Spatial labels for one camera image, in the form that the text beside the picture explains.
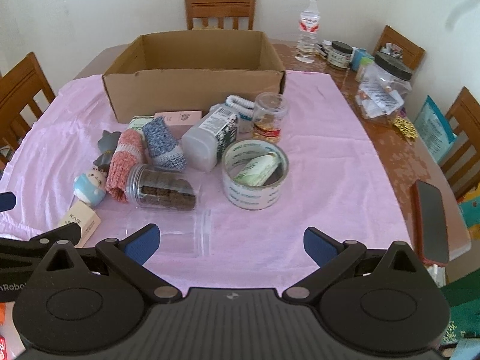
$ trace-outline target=screw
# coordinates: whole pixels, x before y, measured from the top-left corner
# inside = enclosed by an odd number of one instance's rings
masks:
[[[292,299],[305,299],[310,295],[310,291],[305,287],[290,287],[286,294]]]
[[[171,286],[162,286],[162,287],[156,288],[153,293],[158,298],[168,299],[176,296],[178,293],[178,290]]]

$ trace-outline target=pink knitted sock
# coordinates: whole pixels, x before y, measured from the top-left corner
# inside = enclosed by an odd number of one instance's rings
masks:
[[[128,128],[118,140],[118,146],[112,157],[109,177],[106,180],[106,190],[119,202],[127,203],[125,186],[131,168],[135,164],[145,162],[145,151],[142,136],[135,130]]]

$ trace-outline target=gold ornament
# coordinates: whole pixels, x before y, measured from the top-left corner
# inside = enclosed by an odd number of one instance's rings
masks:
[[[400,132],[407,138],[408,140],[415,140],[419,137],[417,130],[412,122],[406,120],[400,116],[397,116],[393,125],[400,130]]]

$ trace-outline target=plastic water bottle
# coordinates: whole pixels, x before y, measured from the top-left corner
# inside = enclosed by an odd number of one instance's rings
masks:
[[[315,60],[315,42],[317,39],[320,12],[317,0],[309,0],[310,4],[300,14],[300,37],[297,43],[295,58],[298,61],[311,64]]]

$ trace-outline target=blue figurine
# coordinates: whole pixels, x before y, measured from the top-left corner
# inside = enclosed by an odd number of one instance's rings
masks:
[[[79,200],[90,207],[95,207],[105,197],[105,184],[107,178],[105,173],[98,168],[90,169],[75,178],[73,193]]]

